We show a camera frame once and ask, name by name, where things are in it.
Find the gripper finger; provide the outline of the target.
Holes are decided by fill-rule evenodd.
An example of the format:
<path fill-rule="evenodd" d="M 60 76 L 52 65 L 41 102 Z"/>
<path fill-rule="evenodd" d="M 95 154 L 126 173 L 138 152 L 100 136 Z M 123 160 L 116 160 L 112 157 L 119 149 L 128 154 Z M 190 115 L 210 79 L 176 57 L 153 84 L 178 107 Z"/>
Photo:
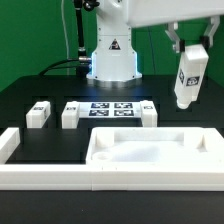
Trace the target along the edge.
<path fill-rule="evenodd" d="M 172 41 L 172 48 L 176 53 L 185 51 L 185 41 L 181 39 L 176 31 L 178 30 L 178 23 L 171 22 L 166 25 L 165 32 L 169 39 Z"/>
<path fill-rule="evenodd" d="M 219 25 L 220 25 L 219 16 L 212 16 L 209 18 L 205 32 L 200 37 L 200 42 L 205 48 L 205 50 L 208 50 L 209 48 L 213 46 L 213 38 Z"/>

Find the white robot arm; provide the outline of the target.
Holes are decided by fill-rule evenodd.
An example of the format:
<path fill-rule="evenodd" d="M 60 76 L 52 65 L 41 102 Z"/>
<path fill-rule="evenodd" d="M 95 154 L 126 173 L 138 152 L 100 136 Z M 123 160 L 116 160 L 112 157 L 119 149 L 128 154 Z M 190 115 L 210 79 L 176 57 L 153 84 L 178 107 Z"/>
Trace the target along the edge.
<path fill-rule="evenodd" d="M 126 86 L 142 78 L 135 29 L 166 25 L 170 39 L 179 42 L 176 23 L 224 15 L 224 0 L 84 0 L 83 7 L 96 12 L 97 45 L 87 80 L 103 86 Z"/>

